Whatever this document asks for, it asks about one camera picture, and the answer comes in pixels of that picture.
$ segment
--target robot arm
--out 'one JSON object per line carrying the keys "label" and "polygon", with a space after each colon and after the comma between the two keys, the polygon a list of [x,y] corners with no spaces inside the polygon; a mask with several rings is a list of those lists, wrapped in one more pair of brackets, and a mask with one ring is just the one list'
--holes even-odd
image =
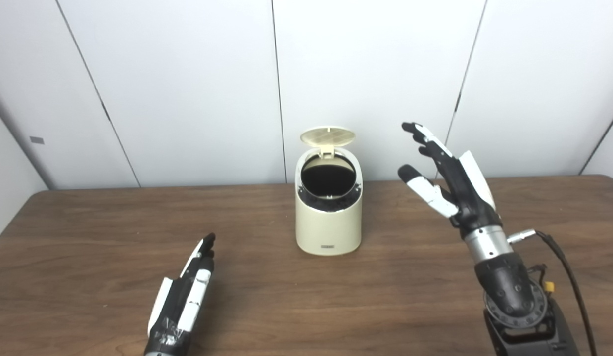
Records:
{"label": "robot arm", "polygon": [[[530,279],[529,270],[511,247],[511,244],[535,234],[542,236],[541,233],[526,230],[506,237],[489,186],[471,152],[455,158],[424,126],[404,123],[403,129],[412,133],[413,139],[421,144],[419,152],[435,161],[449,191],[431,184],[410,165],[402,166],[399,176],[410,189],[460,230],[460,236],[475,263],[476,277],[485,291],[486,310],[483,314],[496,354],[578,356],[564,314],[555,300],[550,298],[550,290],[547,289],[548,293],[545,293],[542,281],[538,284]],[[544,241],[556,246],[552,237],[545,237]],[[538,269],[542,272],[542,279],[545,266]],[[573,288],[580,300],[578,287],[573,284]],[[586,330],[589,331],[587,316],[584,315],[584,308],[581,309]],[[591,349],[596,355],[591,331],[588,334]]]}
{"label": "robot arm", "polygon": [[460,230],[476,263],[478,281],[506,318],[520,326],[535,324],[539,316],[533,315],[537,305],[528,272],[506,239],[489,186],[471,152],[455,158],[424,126],[404,123],[403,129],[421,144],[419,152],[435,161],[449,192],[432,185],[410,165],[399,169],[401,179]]}

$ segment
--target white wall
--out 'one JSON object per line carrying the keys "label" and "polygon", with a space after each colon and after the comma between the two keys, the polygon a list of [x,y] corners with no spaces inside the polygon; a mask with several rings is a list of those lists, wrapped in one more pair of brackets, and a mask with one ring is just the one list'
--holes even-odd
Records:
{"label": "white wall", "polygon": [[61,0],[142,186],[284,182],[269,0]]}
{"label": "white wall", "polygon": [[585,166],[583,174],[605,174],[613,178],[613,125]]}
{"label": "white wall", "polygon": [[613,0],[489,0],[447,146],[486,176],[578,174],[613,119]]}
{"label": "white wall", "polygon": [[275,1],[288,180],[314,126],[344,126],[365,180],[395,179],[432,160],[401,129],[418,121],[444,140],[483,0]]}
{"label": "white wall", "polygon": [[403,121],[487,176],[577,174],[613,118],[613,0],[59,3],[138,181],[59,7],[0,0],[0,115],[51,187],[292,181],[322,125],[366,180],[432,176]]}
{"label": "white wall", "polygon": [[31,194],[46,189],[0,119],[0,233]]}
{"label": "white wall", "polygon": [[0,0],[0,115],[52,188],[137,186],[53,0]]}

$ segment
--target black robotic finger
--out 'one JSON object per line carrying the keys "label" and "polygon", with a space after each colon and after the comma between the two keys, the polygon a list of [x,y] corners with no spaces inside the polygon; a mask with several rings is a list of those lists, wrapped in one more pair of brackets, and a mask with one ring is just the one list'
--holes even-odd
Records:
{"label": "black robotic finger", "polygon": [[419,147],[419,153],[420,153],[421,155],[424,155],[424,156],[426,156],[426,157],[430,157],[430,158],[431,158],[431,153],[429,153],[429,151],[428,151],[427,147],[425,147],[425,146],[420,146],[420,147]]}

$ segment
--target cream trash can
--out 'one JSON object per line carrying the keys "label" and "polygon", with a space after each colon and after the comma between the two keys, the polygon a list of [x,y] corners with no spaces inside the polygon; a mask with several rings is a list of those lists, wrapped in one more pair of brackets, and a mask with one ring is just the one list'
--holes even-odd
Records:
{"label": "cream trash can", "polygon": [[352,131],[324,127],[300,136],[309,149],[295,170],[295,237],[313,255],[349,253],[361,243],[363,178],[357,158],[340,148]]}

